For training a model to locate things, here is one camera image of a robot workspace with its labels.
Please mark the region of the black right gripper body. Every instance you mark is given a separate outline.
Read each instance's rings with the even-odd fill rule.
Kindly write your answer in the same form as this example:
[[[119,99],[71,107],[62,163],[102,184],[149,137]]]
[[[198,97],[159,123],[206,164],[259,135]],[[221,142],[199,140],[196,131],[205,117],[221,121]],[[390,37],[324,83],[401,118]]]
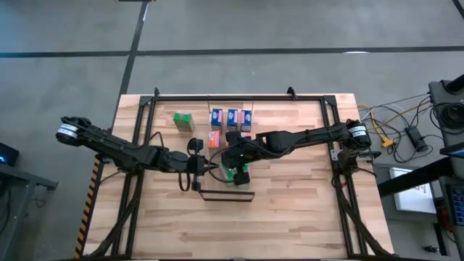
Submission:
[[[226,172],[235,171],[232,183],[236,186],[250,183],[249,171],[245,170],[246,164],[281,156],[280,152],[266,149],[258,140],[242,136],[237,130],[228,131],[225,138],[228,146],[220,153],[221,164]]]

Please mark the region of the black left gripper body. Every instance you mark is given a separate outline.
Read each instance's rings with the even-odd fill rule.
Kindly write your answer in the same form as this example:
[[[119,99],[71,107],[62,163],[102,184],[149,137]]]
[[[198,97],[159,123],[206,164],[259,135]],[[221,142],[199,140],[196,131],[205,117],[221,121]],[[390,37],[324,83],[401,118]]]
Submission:
[[[202,185],[199,177],[203,176],[210,168],[210,163],[205,156],[200,154],[204,148],[204,141],[191,138],[187,143],[187,154],[183,152],[167,152],[163,172],[177,173],[178,185],[181,191],[201,191]]]

